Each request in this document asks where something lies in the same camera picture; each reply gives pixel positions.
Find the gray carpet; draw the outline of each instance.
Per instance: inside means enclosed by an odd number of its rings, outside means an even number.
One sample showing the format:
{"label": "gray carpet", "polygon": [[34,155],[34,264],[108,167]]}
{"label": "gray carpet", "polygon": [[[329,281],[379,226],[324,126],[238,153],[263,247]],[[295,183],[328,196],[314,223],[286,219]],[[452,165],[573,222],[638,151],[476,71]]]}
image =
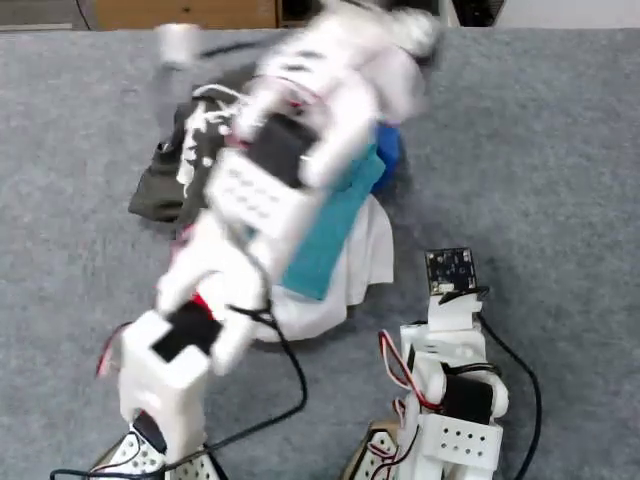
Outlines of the gray carpet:
{"label": "gray carpet", "polygon": [[[126,213],[157,140],[145,90],[154,37],[0,40],[0,463],[6,479],[42,480],[89,466],[123,432],[113,381],[92,378],[96,355],[151,304],[167,264],[163,230]],[[300,347],[308,409],[221,452],[232,479],[336,478],[398,393],[376,331],[424,318],[421,249],[468,245],[493,288],[489,320],[540,376],[528,478],[637,480],[639,52],[638,31],[449,35],[431,113],[404,129],[409,161],[384,195],[397,282]],[[532,390],[493,343],[489,355],[511,389],[498,476],[510,479],[531,437]],[[211,385],[211,437],[297,394],[285,358],[254,350]]]}

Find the wooden furniture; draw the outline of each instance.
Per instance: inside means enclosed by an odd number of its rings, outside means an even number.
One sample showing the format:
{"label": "wooden furniture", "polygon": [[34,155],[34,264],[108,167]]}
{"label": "wooden furniture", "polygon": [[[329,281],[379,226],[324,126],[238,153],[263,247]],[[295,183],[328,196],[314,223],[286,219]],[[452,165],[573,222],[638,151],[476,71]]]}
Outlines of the wooden furniture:
{"label": "wooden furniture", "polygon": [[207,29],[276,28],[276,0],[96,0],[101,30],[193,23]]}

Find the white cloth piece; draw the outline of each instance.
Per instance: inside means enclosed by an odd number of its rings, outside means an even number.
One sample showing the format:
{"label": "white cloth piece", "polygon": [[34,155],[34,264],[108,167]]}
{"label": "white cloth piece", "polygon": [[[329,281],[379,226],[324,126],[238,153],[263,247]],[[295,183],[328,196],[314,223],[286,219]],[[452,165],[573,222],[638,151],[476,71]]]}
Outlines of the white cloth piece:
{"label": "white cloth piece", "polygon": [[[369,285],[393,282],[393,264],[391,223],[382,206],[369,195],[345,241],[324,300],[310,299],[281,286],[272,288],[273,312],[282,332],[288,340],[304,340],[341,324],[347,318],[347,307],[364,301]],[[200,282],[198,293],[214,317],[224,322],[224,273]],[[277,334],[263,325],[256,338],[279,341]]]}

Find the black circuit board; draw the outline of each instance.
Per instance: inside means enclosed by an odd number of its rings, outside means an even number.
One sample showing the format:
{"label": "black circuit board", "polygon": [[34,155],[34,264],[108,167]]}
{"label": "black circuit board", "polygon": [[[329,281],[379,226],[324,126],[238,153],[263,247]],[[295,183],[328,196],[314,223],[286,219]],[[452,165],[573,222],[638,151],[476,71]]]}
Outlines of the black circuit board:
{"label": "black circuit board", "polygon": [[478,286],[469,248],[445,248],[425,253],[429,294],[464,293]]}

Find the blue fabric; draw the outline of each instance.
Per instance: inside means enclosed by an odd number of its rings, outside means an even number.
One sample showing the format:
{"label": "blue fabric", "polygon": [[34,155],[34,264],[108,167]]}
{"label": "blue fabric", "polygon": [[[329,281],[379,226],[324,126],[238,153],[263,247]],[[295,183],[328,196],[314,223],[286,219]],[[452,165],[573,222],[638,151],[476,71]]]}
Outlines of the blue fabric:
{"label": "blue fabric", "polygon": [[400,142],[400,132],[397,128],[389,127],[387,125],[378,126],[378,156],[385,164],[385,171],[371,189],[372,192],[377,192],[389,183],[389,180],[391,180],[393,172],[400,160]]}
{"label": "blue fabric", "polygon": [[316,300],[324,300],[344,242],[371,188],[384,173],[377,146],[351,164],[324,205],[280,285]]}

